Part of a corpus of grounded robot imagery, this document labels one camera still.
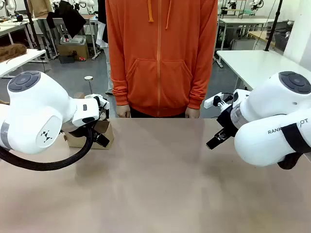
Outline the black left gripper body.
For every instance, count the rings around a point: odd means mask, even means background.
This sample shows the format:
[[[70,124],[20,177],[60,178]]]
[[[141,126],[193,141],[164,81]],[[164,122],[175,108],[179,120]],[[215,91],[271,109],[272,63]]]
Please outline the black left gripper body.
[[[97,124],[98,120],[91,121],[86,123],[82,126],[74,126],[71,121],[65,122],[62,125],[62,132],[69,133],[74,137],[82,137],[85,136],[86,138],[90,138],[88,135],[89,131],[92,131],[92,139],[95,140],[99,137],[99,133],[95,130],[95,125]]]

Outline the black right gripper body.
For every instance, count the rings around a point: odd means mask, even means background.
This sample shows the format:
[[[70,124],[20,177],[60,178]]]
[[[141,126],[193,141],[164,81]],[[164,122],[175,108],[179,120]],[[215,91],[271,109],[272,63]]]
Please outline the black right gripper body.
[[[235,136],[238,128],[233,124],[231,119],[231,111],[232,105],[227,107],[225,110],[221,112],[221,114],[217,117],[217,122],[223,127],[218,133],[220,135],[225,136]]]

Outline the person's right hand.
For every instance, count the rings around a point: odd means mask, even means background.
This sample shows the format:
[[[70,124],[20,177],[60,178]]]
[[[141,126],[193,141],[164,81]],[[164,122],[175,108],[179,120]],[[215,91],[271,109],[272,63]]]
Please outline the person's right hand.
[[[130,106],[129,105],[117,105],[116,113],[118,117],[130,118],[130,113],[131,113]]]

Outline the person's left hand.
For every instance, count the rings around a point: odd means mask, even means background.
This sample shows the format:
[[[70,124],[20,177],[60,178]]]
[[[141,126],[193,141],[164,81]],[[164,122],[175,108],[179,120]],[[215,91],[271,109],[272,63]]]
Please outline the person's left hand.
[[[200,109],[192,109],[187,107],[185,111],[185,118],[199,118],[200,117]]]

